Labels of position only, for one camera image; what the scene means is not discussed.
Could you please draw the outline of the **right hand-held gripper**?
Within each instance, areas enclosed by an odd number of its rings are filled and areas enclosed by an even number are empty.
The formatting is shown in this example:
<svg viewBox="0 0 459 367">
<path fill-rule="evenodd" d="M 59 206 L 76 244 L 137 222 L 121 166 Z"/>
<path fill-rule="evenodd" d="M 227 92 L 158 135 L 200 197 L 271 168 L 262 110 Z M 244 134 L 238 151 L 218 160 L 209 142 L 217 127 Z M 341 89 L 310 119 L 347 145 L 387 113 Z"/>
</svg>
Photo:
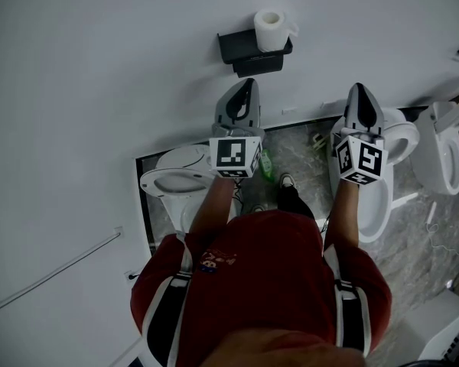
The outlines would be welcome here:
<svg viewBox="0 0 459 367">
<path fill-rule="evenodd" d="M 384 148 L 384 116 L 376 97 L 362 83 L 349 91 L 343 114 L 344 126 L 330 133 L 330 179 L 366 186 L 383 179 L 387 150 Z M 366 131 L 357 130 L 364 127 Z"/>
</svg>

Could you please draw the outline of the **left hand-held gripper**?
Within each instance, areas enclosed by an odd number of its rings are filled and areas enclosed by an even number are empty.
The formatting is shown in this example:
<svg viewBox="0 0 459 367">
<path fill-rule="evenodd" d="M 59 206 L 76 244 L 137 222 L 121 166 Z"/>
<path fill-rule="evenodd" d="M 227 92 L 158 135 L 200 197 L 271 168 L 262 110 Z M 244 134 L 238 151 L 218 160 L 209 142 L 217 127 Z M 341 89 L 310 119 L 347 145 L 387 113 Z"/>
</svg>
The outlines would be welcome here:
<svg viewBox="0 0 459 367">
<path fill-rule="evenodd" d="M 210 139 L 211 170 L 222 178 L 251 178 L 258 168 L 265 137 L 259 125 L 259 85 L 253 78 L 241 80 L 216 103 Z"/>
</svg>

